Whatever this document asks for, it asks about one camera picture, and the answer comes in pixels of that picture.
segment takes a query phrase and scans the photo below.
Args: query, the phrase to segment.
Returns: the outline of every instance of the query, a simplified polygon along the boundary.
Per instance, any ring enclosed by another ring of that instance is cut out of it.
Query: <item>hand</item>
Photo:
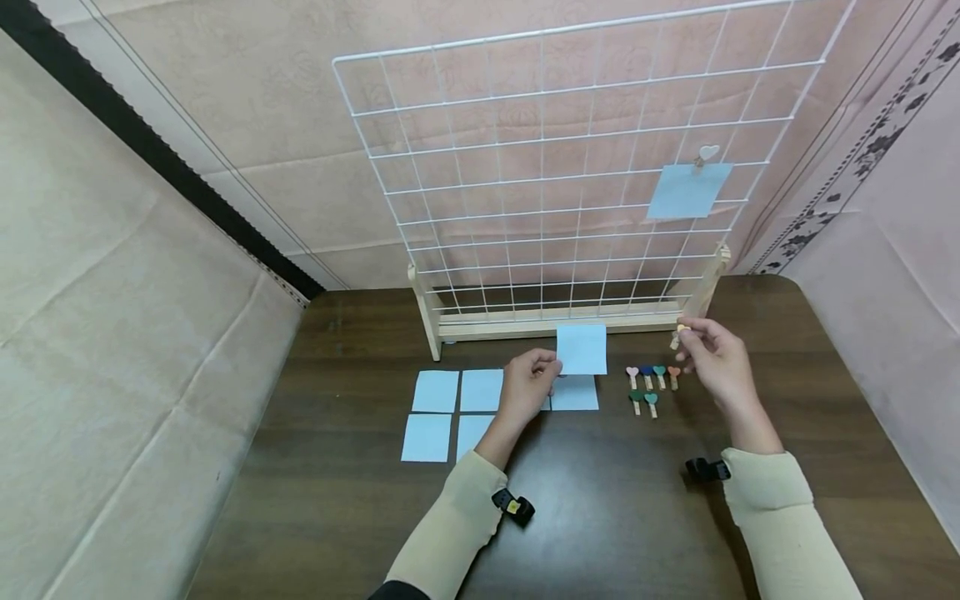
[[[724,412],[759,404],[743,341],[711,319],[681,317],[690,329],[680,332],[677,360],[689,359],[684,372],[696,372]]]
[[[754,454],[780,454],[783,443],[760,404],[743,341],[711,319],[679,319],[683,349],[677,360],[690,359],[684,371],[696,370],[727,418],[733,447]]]
[[[474,450],[504,470],[524,427],[540,413],[553,380],[563,365],[557,352],[535,348],[520,354],[503,370],[500,407]]]
[[[563,366],[557,352],[534,348],[510,361],[503,370],[500,407],[496,417],[517,426],[527,426],[540,408]]]

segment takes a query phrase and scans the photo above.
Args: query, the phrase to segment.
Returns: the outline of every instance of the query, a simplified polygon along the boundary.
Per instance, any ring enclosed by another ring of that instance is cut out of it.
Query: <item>left hand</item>
[[[510,361],[503,370],[497,419],[517,429],[526,427],[540,413],[562,367],[557,352],[541,348],[524,352]]]

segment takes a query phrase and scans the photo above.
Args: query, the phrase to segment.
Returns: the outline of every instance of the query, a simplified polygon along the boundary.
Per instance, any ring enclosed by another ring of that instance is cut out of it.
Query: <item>white wire grid panel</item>
[[[854,1],[737,2],[333,67],[447,323],[676,310],[693,286],[675,284],[726,241]],[[733,164],[711,214],[647,220],[662,166],[704,145]]]

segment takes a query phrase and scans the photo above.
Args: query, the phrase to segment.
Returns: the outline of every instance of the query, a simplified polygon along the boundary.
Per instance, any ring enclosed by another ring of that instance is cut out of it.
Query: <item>light blue sticky note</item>
[[[729,163],[692,164],[663,167],[657,189],[647,209],[647,219],[693,219],[707,217],[720,188],[730,175]]]
[[[459,380],[459,371],[421,371],[414,391],[414,412],[452,413]]]
[[[493,415],[461,415],[460,425],[457,427],[457,460],[473,450],[480,442],[483,434],[487,433]]]
[[[607,374],[607,326],[602,323],[557,327],[557,358],[564,375]]]
[[[597,386],[593,375],[558,377],[553,382],[554,411],[598,411]]]
[[[464,383],[460,386],[460,412],[495,413],[500,406],[501,385],[502,369],[464,371]]]
[[[445,463],[450,449],[450,415],[410,415],[400,460]]]

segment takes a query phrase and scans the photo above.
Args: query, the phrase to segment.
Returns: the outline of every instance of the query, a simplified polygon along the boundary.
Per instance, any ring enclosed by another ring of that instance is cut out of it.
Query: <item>wooden clothespin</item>
[[[630,400],[634,403],[634,414],[640,416],[640,401],[643,396],[640,390],[636,388],[636,376],[640,374],[637,367],[627,367],[627,374],[630,376]]]
[[[634,415],[640,416],[640,402],[643,401],[643,392],[640,390],[630,391],[630,401],[634,404]]]
[[[693,175],[700,175],[700,171],[703,170],[707,161],[716,156],[718,152],[720,152],[720,146],[701,146],[700,152],[697,153],[697,157],[693,161]]]
[[[684,329],[689,329],[686,325],[677,325],[677,330],[673,332],[673,340],[670,342],[670,349],[677,351],[680,349],[680,332]]]
[[[653,392],[654,380],[651,377],[654,374],[654,368],[650,365],[644,365],[640,367],[640,372],[643,373],[643,385],[647,387],[647,392]]]
[[[643,399],[647,401],[647,404],[650,406],[650,419],[657,418],[657,395],[650,393],[644,394]]]
[[[663,376],[666,375],[666,367],[663,365],[654,365],[654,373],[657,374],[657,383],[660,384],[660,389],[666,390],[666,381],[663,381]]]
[[[667,367],[667,372],[670,373],[670,389],[676,392],[680,389],[680,384],[677,382],[677,377],[680,376],[680,367]]]

